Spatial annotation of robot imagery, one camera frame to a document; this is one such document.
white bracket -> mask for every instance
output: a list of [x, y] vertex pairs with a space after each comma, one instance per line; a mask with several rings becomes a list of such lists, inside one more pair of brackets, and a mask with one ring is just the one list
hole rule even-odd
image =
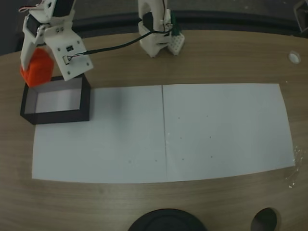
[[88, 55], [74, 57], [69, 63], [65, 61], [67, 56], [87, 51], [81, 37], [72, 30], [71, 22], [46, 29], [44, 41], [51, 48], [65, 81], [93, 68]]

wooden table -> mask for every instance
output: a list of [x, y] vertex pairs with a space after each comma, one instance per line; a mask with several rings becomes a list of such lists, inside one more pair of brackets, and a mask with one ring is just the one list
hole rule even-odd
[[[173, 83], [279, 83], [294, 145], [308, 148], [308, 40], [235, 31], [185, 31], [180, 56], [149, 58], [134, 44], [92, 55], [93, 88]], [[122, 44], [137, 34], [85, 39], [88, 50]], [[297, 51], [300, 64], [287, 55]], [[0, 57], [0, 230], [126, 231], [141, 215], [182, 209], [210, 231], [248, 231], [255, 214], [272, 207], [279, 230], [308, 227], [308, 160], [290, 189], [292, 169], [212, 180], [153, 184], [86, 184], [33, 180], [35, 127], [19, 116], [24, 82], [20, 53]], [[60, 72], [56, 68], [54, 75]]]

table surface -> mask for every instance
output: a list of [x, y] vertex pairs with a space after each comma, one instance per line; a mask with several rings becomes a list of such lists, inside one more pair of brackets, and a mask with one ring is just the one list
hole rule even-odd
[[[308, 41], [235, 31], [184, 31], [180, 56], [149, 58], [134, 44], [92, 55], [86, 73], [93, 88], [174, 83], [279, 83], [294, 145], [308, 139]], [[88, 50], [122, 44], [137, 34], [85, 39]], [[292, 64], [287, 55], [300, 53]], [[0, 226], [4, 231], [126, 231], [141, 215], [182, 209], [211, 231], [247, 231], [255, 214], [271, 207], [279, 230], [307, 230], [308, 161], [290, 189], [294, 169], [172, 183], [86, 184], [33, 180], [35, 127], [19, 116], [24, 82], [20, 53], [0, 57]], [[56, 67], [54, 76], [59, 75]]]

hole in table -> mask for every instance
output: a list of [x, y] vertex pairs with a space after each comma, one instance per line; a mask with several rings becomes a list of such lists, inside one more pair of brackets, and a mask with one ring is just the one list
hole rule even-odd
[[251, 222], [251, 231], [277, 231], [278, 216], [273, 208], [265, 208], [259, 211]]

black round object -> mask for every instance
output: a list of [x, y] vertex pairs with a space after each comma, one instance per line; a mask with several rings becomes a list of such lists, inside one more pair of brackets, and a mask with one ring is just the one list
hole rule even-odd
[[143, 215], [128, 231], [207, 231], [195, 216], [177, 209], [159, 209]]

